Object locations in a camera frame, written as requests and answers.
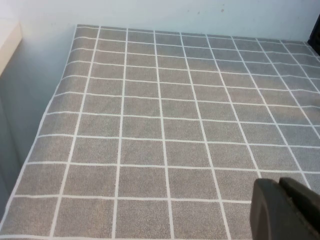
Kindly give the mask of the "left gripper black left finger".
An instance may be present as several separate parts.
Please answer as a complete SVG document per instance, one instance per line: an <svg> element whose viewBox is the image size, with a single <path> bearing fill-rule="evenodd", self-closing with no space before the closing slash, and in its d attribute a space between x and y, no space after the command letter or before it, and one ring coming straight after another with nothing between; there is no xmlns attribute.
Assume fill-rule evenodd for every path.
<svg viewBox="0 0 320 240"><path fill-rule="evenodd" d="M254 240L312 240L313 235L284 189L273 179L254 181L250 207Z"/></svg>

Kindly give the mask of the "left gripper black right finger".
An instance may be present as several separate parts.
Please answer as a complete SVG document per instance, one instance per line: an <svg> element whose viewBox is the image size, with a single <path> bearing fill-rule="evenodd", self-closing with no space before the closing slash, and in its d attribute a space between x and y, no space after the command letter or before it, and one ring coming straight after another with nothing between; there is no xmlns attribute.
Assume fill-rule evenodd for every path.
<svg viewBox="0 0 320 240"><path fill-rule="evenodd" d="M279 185L286 192L299 214L303 217L305 227L320 239L320 195L302 183L290 177L281 177Z"/></svg>

